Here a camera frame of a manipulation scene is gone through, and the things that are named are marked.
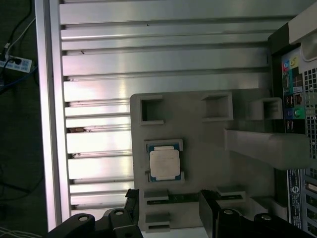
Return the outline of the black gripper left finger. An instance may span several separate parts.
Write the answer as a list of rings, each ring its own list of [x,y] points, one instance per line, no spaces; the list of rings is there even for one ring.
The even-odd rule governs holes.
[[[47,233],[48,238],[141,238],[139,221],[139,190],[129,189],[123,208],[107,210],[96,220],[91,214],[71,216]]]

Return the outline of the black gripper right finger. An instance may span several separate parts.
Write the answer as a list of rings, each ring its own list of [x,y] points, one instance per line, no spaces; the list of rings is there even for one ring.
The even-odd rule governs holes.
[[[267,212],[253,219],[243,216],[240,194],[220,195],[211,190],[199,193],[199,217],[210,238],[311,238],[312,235]]]

